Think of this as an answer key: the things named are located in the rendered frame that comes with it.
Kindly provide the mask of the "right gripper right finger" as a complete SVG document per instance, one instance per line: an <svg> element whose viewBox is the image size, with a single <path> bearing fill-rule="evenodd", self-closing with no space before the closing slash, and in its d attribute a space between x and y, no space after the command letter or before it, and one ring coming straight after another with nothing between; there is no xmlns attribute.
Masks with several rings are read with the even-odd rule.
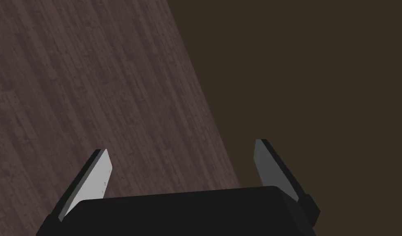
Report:
<svg viewBox="0 0 402 236"><path fill-rule="evenodd" d="M315 226L320 215L319 207L313 198L304 191L267 139L255 141L254 163L262 184L280 188L297 202L309 225Z"/></svg>

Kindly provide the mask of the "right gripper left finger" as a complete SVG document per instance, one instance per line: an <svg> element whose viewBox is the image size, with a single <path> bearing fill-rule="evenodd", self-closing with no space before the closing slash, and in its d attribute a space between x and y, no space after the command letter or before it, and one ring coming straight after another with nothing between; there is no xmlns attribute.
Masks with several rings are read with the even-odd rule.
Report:
<svg viewBox="0 0 402 236"><path fill-rule="evenodd" d="M102 199L112 172L107 149L96 149L55 205L52 214L62 221L83 200Z"/></svg>

